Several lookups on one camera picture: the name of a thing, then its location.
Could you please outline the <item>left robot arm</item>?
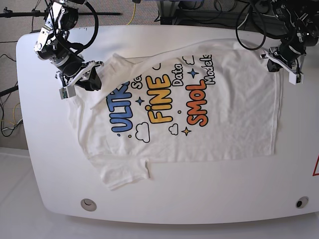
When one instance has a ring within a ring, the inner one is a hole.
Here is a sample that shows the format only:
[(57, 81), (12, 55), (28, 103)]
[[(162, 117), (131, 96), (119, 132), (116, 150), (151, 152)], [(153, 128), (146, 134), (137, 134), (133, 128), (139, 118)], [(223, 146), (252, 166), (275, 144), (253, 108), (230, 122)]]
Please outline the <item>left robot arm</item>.
[[(273, 17), (282, 22), (286, 33), (272, 35), (267, 32), (263, 14), (257, 9), (257, 0), (250, 0), (239, 13), (235, 34), (238, 43), (246, 50), (256, 51), (261, 49), (266, 38), (278, 39), (281, 44), (270, 47), (269, 51), (261, 55), (262, 59), (268, 59), (269, 72), (275, 73), (281, 69), (289, 73), (289, 82), (296, 85), (302, 83), (304, 74), (302, 66), (308, 47), (319, 44), (319, 2), (317, 0), (269, 0)], [(244, 45), (238, 35), (239, 20), (243, 12), (247, 10), (246, 18), (251, 21), (254, 28), (263, 35), (259, 46), (251, 48)]]

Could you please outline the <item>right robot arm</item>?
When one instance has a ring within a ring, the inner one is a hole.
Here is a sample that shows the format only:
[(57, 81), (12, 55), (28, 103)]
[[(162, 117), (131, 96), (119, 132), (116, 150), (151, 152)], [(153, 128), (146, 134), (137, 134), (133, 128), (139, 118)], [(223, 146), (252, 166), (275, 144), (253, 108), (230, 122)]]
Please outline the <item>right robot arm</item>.
[[(81, 5), (88, 7), (94, 17), (94, 32), (86, 44), (68, 41), (70, 30), (78, 21), (78, 8)], [(96, 68), (102, 66), (103, 62), (85, 62), (81, 55), (97, 37), (98, 14), (86, 0), (55, 0), (52, 3), (46, 2), (46, 7), (48, 16), (34, 46), (38, 58), (49, 60), (58, 69), (63, 87), (74, 83), (86, 91), (100, 90), (102, 82)]]

